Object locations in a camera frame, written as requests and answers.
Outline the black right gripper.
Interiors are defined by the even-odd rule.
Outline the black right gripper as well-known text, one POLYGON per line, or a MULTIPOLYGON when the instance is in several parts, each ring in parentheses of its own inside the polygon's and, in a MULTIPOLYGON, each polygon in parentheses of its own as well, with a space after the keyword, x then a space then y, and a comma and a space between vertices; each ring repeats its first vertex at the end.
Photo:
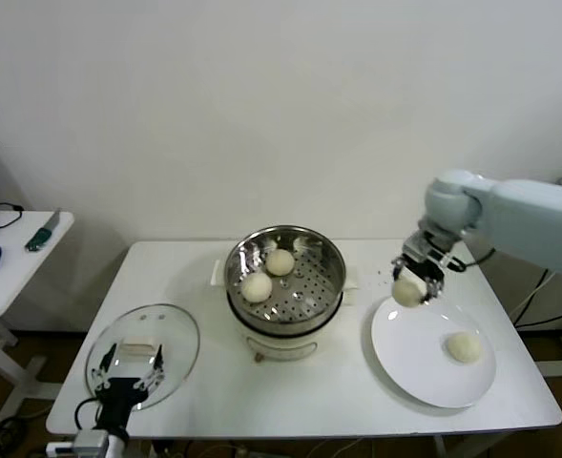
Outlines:
POLYGON ((442 295, 445 287, 445 274, 434 261, 418 262, 403 254, 395 258, 391 264, 394 281, 398 281, 402 277, 406 268, 421 279, 421 281, 417 281, 421 293, 419 304, 429 303, 442 295))

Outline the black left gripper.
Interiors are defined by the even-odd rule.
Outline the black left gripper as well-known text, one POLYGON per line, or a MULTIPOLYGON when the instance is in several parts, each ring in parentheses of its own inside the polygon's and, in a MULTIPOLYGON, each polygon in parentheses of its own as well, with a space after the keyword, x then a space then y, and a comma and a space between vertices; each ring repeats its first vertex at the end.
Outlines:
POLYGON ((113 343, 102 356, 98 366, 89 370, 91 388, 95 389, 95 398, 101 405, 94 428, 105 430, 121 440, 128 440, 127 425, 133 407, 147 400, 148 389, 157 389, 164 381, 163 345, 158 346, 151 369, 141 379, 123 377, 109 379, 109 370, 114 361, 116 348, 117 344, 113 343))

